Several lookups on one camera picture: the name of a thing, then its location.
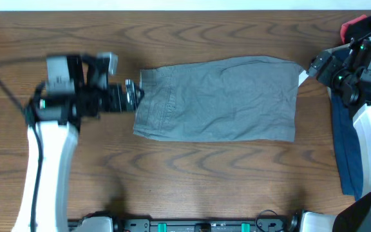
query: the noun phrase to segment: wooden table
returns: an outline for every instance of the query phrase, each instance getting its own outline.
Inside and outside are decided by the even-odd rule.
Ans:
[[[141,68],[241,55],[270,55],[307,67],[340,43],[342,23],[371,12],[0,12],[0,60],[47,53],[111,51],[111,81]],[[23,102],[46,78],[45,64],[1,69]],[[110,209],[153,218],[255,217],[306,208],[336,214],[342,195],[330,101],[315,80],[300,88],[296,141],[157,142],[132,134],[133,114],[83,124],[70,175],[68,216]],[[28,160],[26,126],[0,90],[0,231],[19,211]]]

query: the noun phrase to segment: white wall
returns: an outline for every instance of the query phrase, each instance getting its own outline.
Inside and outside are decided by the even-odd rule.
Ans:
[[[371,10],[371,0],[0,0],[0,10]]]

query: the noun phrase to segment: blue fabric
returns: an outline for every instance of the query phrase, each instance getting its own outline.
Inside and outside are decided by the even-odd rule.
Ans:
[[[333,55],[345,60],[349,49],[334,52]],[[332,91],[332,126],[333,143],[338,165],[341,189],[343,194],[361,198],[363,190],[363,167],[359,138],[353,127],[353,121],[348,116],[348,110],[343,106],[341,97]]]

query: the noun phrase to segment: gray fabric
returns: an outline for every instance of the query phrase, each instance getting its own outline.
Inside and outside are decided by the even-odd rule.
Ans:
[[[134,134],[161,141],[294,141],[299,74],[256,56],[141,70]]]

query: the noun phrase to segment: green tape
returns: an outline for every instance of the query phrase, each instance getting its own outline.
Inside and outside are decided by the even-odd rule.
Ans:
[[[250,224],[242,223],[242,232],[250,232]]]
[[[158,232],[167,232],[167,224],[158,223]]]

